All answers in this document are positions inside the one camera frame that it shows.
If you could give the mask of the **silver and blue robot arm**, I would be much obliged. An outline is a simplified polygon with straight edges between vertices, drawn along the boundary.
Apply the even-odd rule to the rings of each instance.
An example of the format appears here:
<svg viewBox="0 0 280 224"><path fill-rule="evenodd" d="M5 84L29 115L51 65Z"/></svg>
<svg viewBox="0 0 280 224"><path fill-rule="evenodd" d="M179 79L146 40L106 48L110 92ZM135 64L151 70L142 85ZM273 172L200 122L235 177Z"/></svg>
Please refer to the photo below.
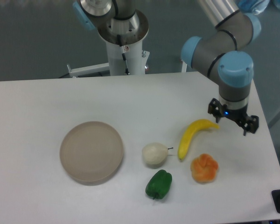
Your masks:
<svg viewBox="0 0 280 224"><path fill-rule="evenodd" d="M182 61L219 87L219 99L209 103L208 113L216 121L227 118L245 133L255 133L259 118L247 114L253 60L242 48L261 31L253 14L243 14L232 0L201 0L199 5L216 29L205 40L189 38L181 50ZM142 75L145 52L142 41L149 24L133 0L76 0L73 10L87 30L96 29L105 41L110 74Z"/></svg>

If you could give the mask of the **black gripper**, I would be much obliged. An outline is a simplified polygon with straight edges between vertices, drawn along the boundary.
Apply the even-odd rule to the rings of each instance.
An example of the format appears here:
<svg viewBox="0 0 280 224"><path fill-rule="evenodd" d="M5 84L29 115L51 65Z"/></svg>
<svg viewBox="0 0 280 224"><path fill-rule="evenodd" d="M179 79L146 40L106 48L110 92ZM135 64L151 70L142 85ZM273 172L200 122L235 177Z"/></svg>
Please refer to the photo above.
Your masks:
<svg viewBox="0 0 280 224"><path fill-rule="evenodd" d="M216 123L221 118L227 118L238 124L243 129L243 135L247 133L255 134L259 127L259 117L255 115L247 115L248 104L239 109L230 109L226 104L222 105L219 100L213 98L208 105L208 114L213 115Z"/></svg>

